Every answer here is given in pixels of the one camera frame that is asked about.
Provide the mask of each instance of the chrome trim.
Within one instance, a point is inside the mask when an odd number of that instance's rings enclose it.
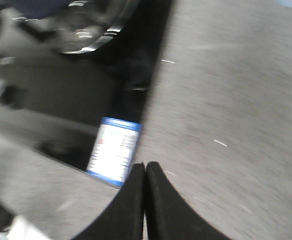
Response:
[[[78,2],[87,3],[88,1],[80,1],[80,0],[73,1],[71,4],[69,4],[69,6],[71,7],[71,5],[73,5],[73,4],[76,4],[76,6],[78,6],[77,5],[77,4],[79,4]],[[93,52],[93,51],[97,50],[98,48],[102,47],[103,45],[105,45],[106,43],[108,43],[109,41],[111,41],[114,38],[113,36],[109,36],[109,35],[117,35],[116,33],[119,33],[123,29],[123,27],[125,26],[127,21],[130,19],[130,17],[135,12],[138,4],[139,4],[139,0],[127,0],[124,7],[123,7],[123,10],[119,13],[114,24],[112,24],[111,27],[107,29],[107,31],[104,33],[104,35],[102,37],[100,37],[98,40],[96,40],[90,46],[83,47],[82,49],[77,50],[77,51],[62,51],[61,53],[63,53],[63,54],[86,54],[86,53]]]

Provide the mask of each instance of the metal rim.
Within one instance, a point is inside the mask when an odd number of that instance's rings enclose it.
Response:
[[[100,36],[95,42],[93,42],[91,45],[82,47],[78,50],[71,50],[71,51],[61,51],[63,54],[86,54],[93,52],[106,43],[110,42],[125,26],[127,21],[130,19],[130,17],[135,12],[137,6],[139,4],[139,0],[126,0],[124,6],[122,7],[120,13],[117,15],[117,17],[114,19],[113,23],[108,27],[106,31],[103,32],[102,36]]]

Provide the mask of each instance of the blue and white label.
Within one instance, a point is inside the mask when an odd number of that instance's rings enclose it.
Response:
[[[139,123],[103,118],[87,173],[121,187],[127,177],[140,130]]]

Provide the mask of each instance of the blue strip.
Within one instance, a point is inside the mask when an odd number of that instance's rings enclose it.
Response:
[[[125,120],[120,120],[120,119],[111,118],[111,117],[104,117],[101,123],[105,125],[119,127],[122,129],[129,129],[136,132],[141,131],[141,124],[135,123],[132,121],[125,121]]]
[[[118,187],[121,187],[124,184],[122,181],[115,181],[115,180],[113,180],[111,178],[103,176],[103,175],[101,175],[99,173],[96,173],[94,171],[87,170],[87,173],[92,175],[92,176],[94,176],[94,177],[96,177],[96,178],[98,178],[98,179],[101,179],[102,181],[105,181],[107,183],[110,183],[110,184],[118,186]]]

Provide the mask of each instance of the white object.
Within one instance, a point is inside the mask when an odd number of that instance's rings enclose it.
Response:
[[[16,216],[7,235],[8,240],[50,240],[23,216]]]
[[[139,123],[103,118],[87,173],[121,187],[131,166],[140,130]]]

